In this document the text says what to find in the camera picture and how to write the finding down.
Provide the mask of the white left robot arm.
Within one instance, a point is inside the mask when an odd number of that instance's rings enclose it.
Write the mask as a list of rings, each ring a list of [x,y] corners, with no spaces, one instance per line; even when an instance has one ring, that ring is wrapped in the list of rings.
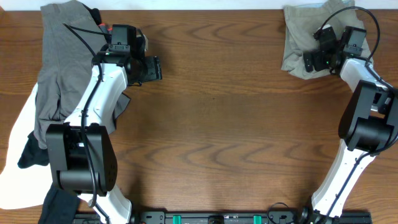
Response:
[[[161,79],[157,56],[98,52],[78,105],[62,124],[47,129],[53,185],[86,201],[103,223],[134,222],[132,202],[116,185],[118,163],[109,138],[116,103],[128,86]]]

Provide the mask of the khaki shorts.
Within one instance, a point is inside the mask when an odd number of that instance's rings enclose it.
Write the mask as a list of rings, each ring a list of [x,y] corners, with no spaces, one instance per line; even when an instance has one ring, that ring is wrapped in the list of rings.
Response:
[[[285,47],[281,70],[304,80],[330,75],[329,69],[307,72],[303,53],[318,50],[319,41],[313,34],[333,13],[350,6],[355,6],[355,1],[329,0],[318,5],[285,6]],[[354,9],[337,14],[326,23],[325,27],[328,26],[332,26],[337,40],[341,39],[346,26],[364,29],[364,23],[358,19]]]

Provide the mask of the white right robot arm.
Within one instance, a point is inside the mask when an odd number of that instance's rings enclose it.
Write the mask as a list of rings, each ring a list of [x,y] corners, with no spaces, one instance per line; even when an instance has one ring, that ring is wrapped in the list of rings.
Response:
[[[353,92],[338,127],[340,147],[320,188],[311,197],[308,222],[339,219],[365,168],[397,141],[397,92],[362,57],[366,30],[347,26],[337,39],[331,26],[314,34],[318,50],[305,52],[305,69],[335,72]]]

